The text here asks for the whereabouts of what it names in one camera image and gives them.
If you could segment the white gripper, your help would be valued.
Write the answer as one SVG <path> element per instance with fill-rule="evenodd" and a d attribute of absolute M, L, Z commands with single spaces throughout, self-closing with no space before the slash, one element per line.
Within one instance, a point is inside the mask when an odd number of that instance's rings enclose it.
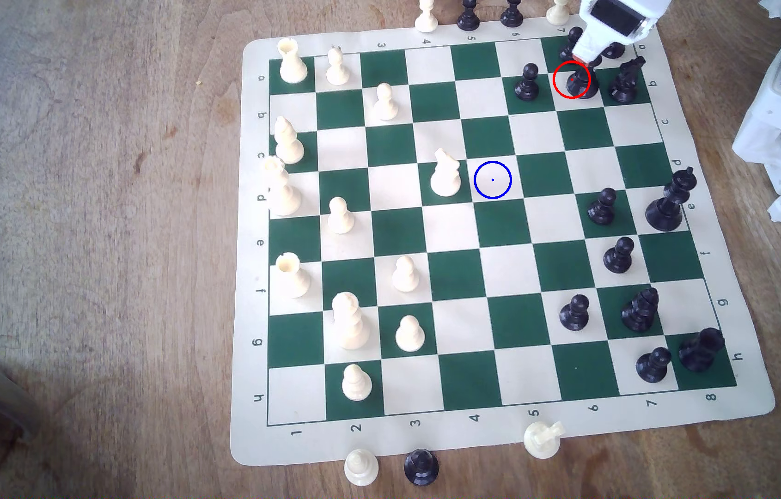
<path fill-rule="evenodd" d="M 583 1 L 583 33 L 574 45 L 574 61 L 589 63 L 620 38 L 644 38 L 665 14 L 671 1 Z"/>

